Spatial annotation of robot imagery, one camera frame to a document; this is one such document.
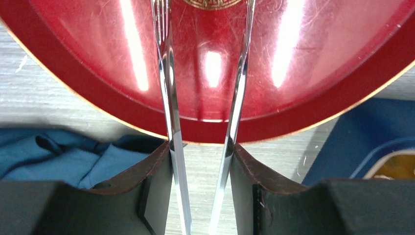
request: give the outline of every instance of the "fork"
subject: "fork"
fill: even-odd
[[[225,195],[226,182],[232,163],[232,157],[238,134],[238,125],[241,119],[242,104],[247,83],[249,46],[251,43],[251,30],[254,19],[255,0],[247,0],[247,19],[242,41],[241,53],[239,55],[238,70],[236,73],[235,90],[231,105],[228,129],[225,136],[225,146],[223,148],[222,160],[219,170],[218,182],[216,186],[215,199],[213,201],[212,214],[210,216],[209,233],[216,234],[219,223],[219,215]]]
[[[176,185],[177,202],[182,233],[189,235],[192,219],[189,192],[187,189],[186,167],[184,164],[182,131],[180,129],[179,106],[177,103],[174,77],[173,38],[171,23],[171,0],[151,0],[154,33],[159,58],[160,87],[167,125],[173,175]]]

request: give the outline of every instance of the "gold emblem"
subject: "gold emblem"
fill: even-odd
[[[203,10],[220,10],[228,8],[241,0],[183,0],[186,3]]]

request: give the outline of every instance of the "cloth fold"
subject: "cloth fold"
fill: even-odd
[[[148,136],[98,143],[65,130],[0,129],[0,179],[59,180],[92,188],[139,163],[162,143]]]

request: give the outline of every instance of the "gold trim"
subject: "gold trim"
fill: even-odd
[[[167,140],[168,137],[167,136],[163,136],[163,135],[159,135],[150,131],[146,131],[144,129],[141,129],[139,127],[136,127],[132,124],[129,124],[113,115],[111,115],[110,113],[107,113],[106,111],[104,111],[103,109],[97,107],[96,105],[92,104],[91,102],[89,102],[88,100],[86,100],[84,97],[82,97],[80,94],[78,94],[76,91],[74,91],[71,87],[69,87],[68,85],[66,85],[62,80],[60,80],[54,73],[52,73],[52,71],[50,71],[38,58],[36,58],[35,55],[33,55],[30,50],[24,46],[24,44],[16,37],[16,35],[10,30],[10,28],[5,24],[5,22],[3,22],[0,18],[0,23],[3,23],[4,27],[6,28],[8,34],[16,41],[16,43],[28,54],[30,55],[30,57],[32,57],[32,59],[34,61],[36,61],[36,63],[39,64],[39,66],[41,68],[43,68],[46,72],[48,72],[55,80],[57,80],[58,82],[60,82],[66,89],[68,89],[68,91],[70,91],[71,93],[75,94],[78,98],[80,98],[81,100],[83,100],[84,102],[90,104],[91,106],[93,106],[94,108],[96,108],[98,111],[102,112],[103,114],[109,115],[112,119],[114,119],[115,121],[120,122],[121,124],[124,124],[132,129],[135,129],[137,131],[140,131],[144,134],[156,137],[156,138],[160,138],[160,139],[164,139]],[[299,129],[297,131],[294,132],[290,132],[287,133],[285,135],[281,135],[281,136],[277,136],[277,137],[272,137],[272,138],[268,138],[268,139],[263,139],[260,141],[250,141],[250,142],[244,142],[243,144],[255,144],[255,143],[262,143],[265,141],[271,141],[271,140],[277,140],[283,137],[287,137],[290,135],[295,135],[298,134],[300,132],[312,129],[316,126],[319,126],[325,122],[328,122],[332,119],[337,118],[338,116],[350,111],[351,109],[355,108],[356,106],[360,105],[361,103],[365,102],[366,100],[370,99],[371,97],[373,97],[374,95],[376,95],[377,93],[379,93],[381,90],[385,89],[388,85],[390,85],[392,82],[394,82],[395,80],[397,80],[400,76],[402,76],[404,73],[406,73],[408,70],[410,70],[412,67],[415,66],[415,60],[412,61],[409,65],[407,65],[403,70],[401,70],[401,72],[399,72],[397,75],[395,75],[393,78],[391,78],[389,81],[387,81],[385,84],[383,84],[382,86],[380,86],[379,88],[377,88],[375,91],[371,92],[370,94],[368,94],[367,96],[365,96],[363,99],[357,101],[356,103],[354,103],[353,105],[349,106],[348,108],[343,109],[342,111],[336,113],[335,115],[328,117],[324,120],[321,120],[319,122],[314,123],[313,125],[304,127],[302,129]],[[223,146],[223,144],[221,143],[199,143],[199,142],[191,142],[191,141],[183,141],[184,143],[188,143],[188,144],[195,144],[195,145],[201,145],[201,146]]]
[[[228,8],[228,7],[231,7],[231,6],[234,6],[238,2],[241,2],[242,0],[234,0],[233,2],[231,2],[231,3],[227,4],[227,5],[222,5],[222,6],[219,6],[219,7],[214,7],[212,5],[203,6],[204,3],[207,4],[208,1],[212,1],[212,0],[203,0],[202,3],[200,3],[200,4],[195,3],[197,0],[183,0],[183,1],[185,3],[193,6],[193,7],[196,7],[196,8],[202,9],[202,10],[216,11],[216,10],[222,10],[222,9],[225,9],[225,8]],[[217,1],[217,4],[220,4],[220,3],[223,4],[223,1],[222,0],[215,0],[215,1]]]

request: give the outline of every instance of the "red tray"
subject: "red tray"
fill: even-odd
[[[223,143],[241,0],[173,0],[183,138]],[[374,95],[415,60],[414,0],[257,0],[238,141],[287,135]],[[165,136],[150,0],[2,0],[15,39],[95,107]]]

